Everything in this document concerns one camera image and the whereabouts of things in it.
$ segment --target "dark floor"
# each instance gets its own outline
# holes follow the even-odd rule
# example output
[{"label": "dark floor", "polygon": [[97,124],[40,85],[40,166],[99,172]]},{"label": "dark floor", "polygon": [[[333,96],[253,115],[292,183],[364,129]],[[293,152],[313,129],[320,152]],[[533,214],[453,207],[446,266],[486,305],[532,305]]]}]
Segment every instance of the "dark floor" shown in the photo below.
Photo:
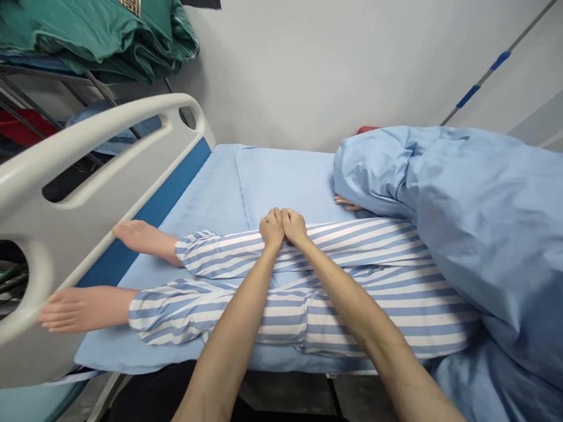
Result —
[{"label": "dark floor", "polygon": [[[109,374],[92,380],[58,422],[83,422],[91,413]],[[378,376],[343,375],[334,379],[343,415],[350,422],[396,422]],[[335,414],[327,378],[298,372],[248,372],[241,397],[256,410]]]}]

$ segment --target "blue and white striped pants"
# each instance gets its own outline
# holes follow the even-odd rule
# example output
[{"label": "blue and white striped pants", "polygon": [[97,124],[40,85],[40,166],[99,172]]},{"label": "blue and white striped pants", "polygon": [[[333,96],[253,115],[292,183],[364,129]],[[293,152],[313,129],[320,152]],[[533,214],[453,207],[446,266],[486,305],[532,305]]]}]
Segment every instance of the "blue and white striped pants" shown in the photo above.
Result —
[{"label": "blue and white striped pants", "polygon": [[[307,233],[385,310],[419,358],[468,345],[479,313],[449,286],[413,225],[373,218],[308,225]],[[206,339],[263,247],[257,230],[227,236],[204,231],[179,240],[177,256],[194,279],[141,291],[130,306],[130,326],[150,345]],[[364,357],[294,246],[282,246],[274,271],[300,271],[302,277],[270,289],[258,342]]]}]

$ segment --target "mannequin hand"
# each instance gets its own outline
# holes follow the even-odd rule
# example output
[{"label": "mannequin hand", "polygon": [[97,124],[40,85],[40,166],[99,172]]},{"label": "mannequin hand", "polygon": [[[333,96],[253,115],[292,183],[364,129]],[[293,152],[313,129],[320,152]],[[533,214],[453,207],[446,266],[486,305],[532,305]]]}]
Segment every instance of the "mannequin hand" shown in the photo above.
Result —
[{"label": "mannequin hand", "polygon": [[260,220],[260,234],[264,239],[264,248],[282,247],[284,233],[282,225],[282,212],[279,208],[272,208],[270,212]]},{"label": "mannequin hand", "polygon": [[334,199],[338,203],[347,203],[347,204],[351,205],[349,207],[346,207],[346,211],[363,211],[364,210],[364,208],[360,207],[359,205],[356,205],[355,203],[350,202],[348,199],[346,199],[346,198],[344,198],[340,195],[335,196]]},{"label": "mannequin hand", "polygon": [[295,246],[299,247],[301,243],[309,241],[307,229],[305,228],[305,219],[300,213],[284,208],[281,210],[281,220],[286,237]]}]

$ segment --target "red cloth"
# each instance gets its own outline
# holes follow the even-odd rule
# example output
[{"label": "red cloth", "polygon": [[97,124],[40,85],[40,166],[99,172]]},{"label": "red cloth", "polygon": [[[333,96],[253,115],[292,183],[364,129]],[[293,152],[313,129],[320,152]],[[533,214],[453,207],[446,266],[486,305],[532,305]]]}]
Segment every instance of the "red cloth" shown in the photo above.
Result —
[{"label": "red cloth", "polygon": [[[35,110],[17,110],[16,113],[30,122],[36,130],[45,135],[45,138],[59,131]],[[0,133],[24,147],[31,147],[42,140],[38,134],[7,111],[0,111]]]},{"label": "red cloth", "polygon": [[362,126],[359,131],[356,133],[356,135],[360,135],[360,133],[366,133],[369,132],[370,130],[376,130],[379,129],[376,126]]}]

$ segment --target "forearm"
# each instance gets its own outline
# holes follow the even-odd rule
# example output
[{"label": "forearm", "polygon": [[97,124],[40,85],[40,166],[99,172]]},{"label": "forearm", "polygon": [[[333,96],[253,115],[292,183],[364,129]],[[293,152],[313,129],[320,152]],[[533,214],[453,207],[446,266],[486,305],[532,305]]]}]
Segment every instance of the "forearm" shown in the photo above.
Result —
[{"label": "forearm", "polygon": [[265,248],[225,308],[173,422],[230,420],[264,313],[277,252]]},{"label": "forearm", "polygon": [[402,421],[463,421],[403,334],[371,296],[310,240],[297,245],[338,315],[366,351]]}]

